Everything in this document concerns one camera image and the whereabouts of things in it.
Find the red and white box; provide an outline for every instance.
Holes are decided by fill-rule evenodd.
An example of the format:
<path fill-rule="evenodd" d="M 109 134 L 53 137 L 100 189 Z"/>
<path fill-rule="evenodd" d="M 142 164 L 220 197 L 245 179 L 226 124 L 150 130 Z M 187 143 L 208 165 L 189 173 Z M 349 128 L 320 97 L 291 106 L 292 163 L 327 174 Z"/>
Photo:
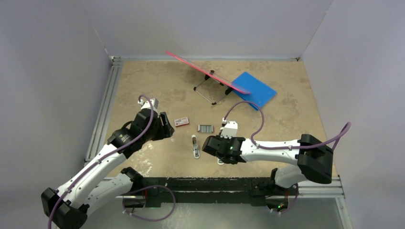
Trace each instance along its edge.
<path fill-rule="evenodd" d="M 189 118 L 185 117 L 185 118 L 179 118 L 179 119 L 175 119 L 174 120 L 174 126 L 175 127 L 179 127 L 182 125 L 188 125 L 189 123 Z"/>

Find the white wall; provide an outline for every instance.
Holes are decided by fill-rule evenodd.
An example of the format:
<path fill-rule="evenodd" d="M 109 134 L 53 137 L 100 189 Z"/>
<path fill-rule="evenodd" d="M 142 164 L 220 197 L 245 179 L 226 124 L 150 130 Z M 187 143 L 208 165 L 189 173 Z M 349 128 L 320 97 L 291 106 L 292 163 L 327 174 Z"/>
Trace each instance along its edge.
<path fill-rule="evenodd" d="M 0 1 L 0 228 L 45 228 L 40 194 L 83 165 L 109 59 L 80 0 Z"/>
<path fill-rule="evenodd" d="M 82 0 L 110 55 L 296 58 L 332 0 Z"/>
<path fill-rule="evenodd" d="M 404 228 L 405 1 L 334 0 L 303 55 L 356 229 Z"/>

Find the blue board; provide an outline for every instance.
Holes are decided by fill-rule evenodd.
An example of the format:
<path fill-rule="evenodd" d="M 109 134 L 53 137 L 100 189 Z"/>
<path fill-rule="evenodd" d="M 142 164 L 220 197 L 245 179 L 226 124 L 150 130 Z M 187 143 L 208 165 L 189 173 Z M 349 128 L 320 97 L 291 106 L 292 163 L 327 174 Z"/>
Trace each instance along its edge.
<path fill-rule="evenodd" d="M 262 108 L 277 92 L 273 88 L 262 83 L 260 80 L 253 77 L 251 74 L 244 72 L 233 83 L 242 86 L 251 94 L 242 94 L 236 90 L 234 92 L 245 101 L 252 101 Z"/>

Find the stained surface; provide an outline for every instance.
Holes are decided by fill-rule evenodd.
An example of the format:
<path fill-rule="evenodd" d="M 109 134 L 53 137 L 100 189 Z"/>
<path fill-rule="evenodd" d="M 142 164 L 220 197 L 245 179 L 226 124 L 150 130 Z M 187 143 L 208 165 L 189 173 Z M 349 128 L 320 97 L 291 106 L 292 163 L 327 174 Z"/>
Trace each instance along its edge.
<path fill-rule="evenodd" d="M 256 135 L 260 141 L 286 141 L 310 133 L 324 141 L 325 133 L 317 106 L 301 62 L 196 62 L 207 69 L 214 69 L 232 81 L 244 71 L 277 91 L 277 95 L 264 107 L 265 126 Z M 202 152 L 199 159 L 192 153 L 192 135 L 202 147 L 209 134 L 198 133 L 198 124 L 214 125 L 215 133 L 221 127 L 222 117 L 228 109 L 242 99 L 230 93 L 212 106 L 193 87 L 203 80 L 199 71 L 176 61 L 127 61 L 124 64 L 107 136 L 125 122 L 133 120 L 140 106 L 140 94 L 156 97 L 159 112 L 167 112 L 171 125 L 178 118 L 188 117 L 190 124 L 175 128 L 173 137 L 147 142 L 127 161 L 114 169 L 109 176 L 116 176 L 121 169 L 133 167 L 149 177 L 268 177 L 275 167 L 286 164 L 268 161 L 218 165 L 217 159 Z M 223 95 L 225 87 L 214 80 L 206 81 L 199 91 L 211 100 Z M 238 136 L 250 137 L 260 127 L 260 113 L 248 104 L 238 105 L 228 116 L 238 122 Z"/>

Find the beige table surface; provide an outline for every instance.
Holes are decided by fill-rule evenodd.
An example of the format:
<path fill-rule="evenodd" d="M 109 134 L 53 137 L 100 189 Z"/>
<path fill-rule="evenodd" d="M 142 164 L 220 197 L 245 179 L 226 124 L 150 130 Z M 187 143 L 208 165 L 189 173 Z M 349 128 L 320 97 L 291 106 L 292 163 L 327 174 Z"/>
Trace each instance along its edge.
<path fill-rule="evenodd" d="M 233 80 L 243 72 L 271 86 L 277 95 L 263 108 L 265 125 L 255 140 L 285 141 L 310 133 L 325 141 L 317 106 L 302 62 L 258 61 L 202 61 L 196 62 L 214 69 L 220 76 Z M 167 112 L 171 125 L 174 119 L 188 117 L 190 124 L 175 127 L 172 138 L 149 141 L 141 150 L 115 168 L 108 176 L 116 176 L 121 169 L 133 167 L 146 177 L 268 177 L 273 168 L 286 164 L 268 161 L 218 165 L 216 157 L 201 151 L 195 159 L 191 135 L 197 136 L 202 147 L 209 134 L 197 133 L 198 124 L 214 125 L 218 133 L 222 117 L 242 99 L 230 93 L 212 106 L 193 87 L 203 80 L 199 71 L 177 61 L 126 61 L 120 77 L 107 136 L 125 122 L 134 120 L 140 106 L 140 94 L 156 97 L 159 112 Z M 200 88 L 203 94 L 215 99 L 224 93 L 224 87 L 210 79 Z M 238 136 L 250 137 L 260 127 L 260 113 L 248 104 L 238 105 L 228 120 L 238 122 Z"/>

